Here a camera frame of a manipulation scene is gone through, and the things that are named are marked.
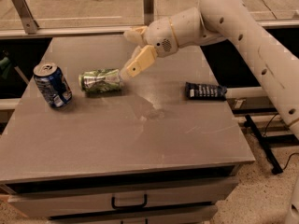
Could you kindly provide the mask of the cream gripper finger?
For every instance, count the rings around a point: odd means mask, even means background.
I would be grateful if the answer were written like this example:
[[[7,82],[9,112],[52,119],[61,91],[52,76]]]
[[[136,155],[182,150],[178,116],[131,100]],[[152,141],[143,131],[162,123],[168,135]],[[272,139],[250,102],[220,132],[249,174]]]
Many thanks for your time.
[[[130,30],[125,31],[123,35],[129,42],[144,47],[146,42],[144,41],[143,35],[147,29],[147,26],[132,27]]]
[[[136,47],[131,58],[120,70],[122,80],[129,80],[139,75],[144,70],[153,65],[157,58],[157,51],[152,45]]]

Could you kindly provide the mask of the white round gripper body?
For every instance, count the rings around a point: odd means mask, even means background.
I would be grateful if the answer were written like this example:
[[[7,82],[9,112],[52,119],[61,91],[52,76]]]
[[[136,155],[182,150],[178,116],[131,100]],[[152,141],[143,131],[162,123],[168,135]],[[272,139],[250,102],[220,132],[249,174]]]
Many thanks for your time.
[[[159,57],[166,57],[178,51],[178,42],[168,18],[154,21],[144,33],[144,40],[147,45],[155,47]]]

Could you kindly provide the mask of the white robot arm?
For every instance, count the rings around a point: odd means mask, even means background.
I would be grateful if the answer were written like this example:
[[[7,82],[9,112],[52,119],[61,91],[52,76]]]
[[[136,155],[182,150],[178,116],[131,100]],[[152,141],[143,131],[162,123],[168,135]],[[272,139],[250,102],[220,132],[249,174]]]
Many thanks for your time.
[[[299,136],[299,59],[260,26],[242,0],[199,0],[192,7],[124,33],[137,44],[120,76],[128,80],[159,57],[189,45],[229,40],[295,136]]]

